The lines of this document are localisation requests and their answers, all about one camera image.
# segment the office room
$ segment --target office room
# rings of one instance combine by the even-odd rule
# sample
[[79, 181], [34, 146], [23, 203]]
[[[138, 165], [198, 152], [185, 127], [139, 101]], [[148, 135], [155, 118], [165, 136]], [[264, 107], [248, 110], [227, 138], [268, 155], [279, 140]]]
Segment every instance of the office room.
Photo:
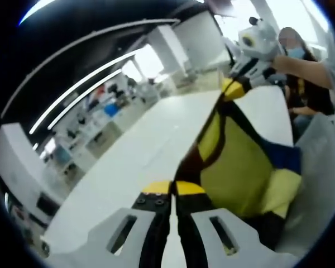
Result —
[[38, 0], [10, 14], [0, 202], [28, 257], [294, 267], [321, 245], [335, 1]]

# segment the white table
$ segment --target white table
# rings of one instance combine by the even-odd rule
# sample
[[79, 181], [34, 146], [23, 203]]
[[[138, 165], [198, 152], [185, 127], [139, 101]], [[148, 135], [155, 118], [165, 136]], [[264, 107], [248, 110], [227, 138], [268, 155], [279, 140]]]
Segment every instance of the white table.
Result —
[[[277, 100], [268, 99], [270, 89], [277, 92], [271, 94]], [[278, 89], [270, 89], [261, 91], [270, 106], [263, 102], [258, 107], [269, 119], [259, 118], [264, 127], [284, 124], [287, 131], [283, 132], [288, 132], [289, 117], [286, 105], [283, 107], [283, 94]], [[131, 207], [146, 185], [173, 180], [181, 159], [197, 138], [219, 94], [216, 90], [165, 98], [146, 112], [86, 173], [57, 212], [44, 235], [51, 252], [76, 250], [86, 242], [89, 230], [118, 208]], [[271, 106], [284, 109], [286, 117], [282, 117], [288, 120], [275, 117], [271, 120], [274, 116], [268, 109]], [[285, 143], [289, 143], [289, 139], [286, 137]], [[184, 267], [176, 215], [171, 215], [170, 223], [162, 267]]]

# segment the black ceiling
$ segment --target black ceiling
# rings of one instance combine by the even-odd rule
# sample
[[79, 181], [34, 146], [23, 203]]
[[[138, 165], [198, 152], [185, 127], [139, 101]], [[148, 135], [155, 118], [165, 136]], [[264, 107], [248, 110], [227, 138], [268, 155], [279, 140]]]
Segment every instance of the black ceiling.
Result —
[[[21, 6], [17, 3], [12, 6], [15, 10], [7, 6], [0, 8], [0, 16], [9, 14], [11, 18], [4, 25], [7, 35], [0, 32], [0, 113], [24, 78], [69, 43], [93, 31], [126, 22], [171, 16], [183, 21], [206, 9], [204, 4], [195, 0], [56, 0], [19, 27], [19, 21], [35, 1], [21, 3]], [[65, 90], [92, 70], [125, 54], [152, 27], [137, 26], [110, 32], [62, 53], [22, 88], [1, 122], [20, 122], [28, 131], [41, 113]], [[89, 83], [93, 84], [108, 71]], [[59, 112], [58, 108], [52, 112], [52, 116]], [[31, 137], [33, 142], [47, 135], [46, 126]]]

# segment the face mask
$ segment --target face mask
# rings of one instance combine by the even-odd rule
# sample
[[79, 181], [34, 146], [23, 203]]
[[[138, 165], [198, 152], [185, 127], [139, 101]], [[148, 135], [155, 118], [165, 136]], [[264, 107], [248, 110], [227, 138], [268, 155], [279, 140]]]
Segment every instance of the face mask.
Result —
[[305, 52], [301, 47], [296, 47], [294, 49], [288, 49], [288, 56], [296, 59], [303, 59]]

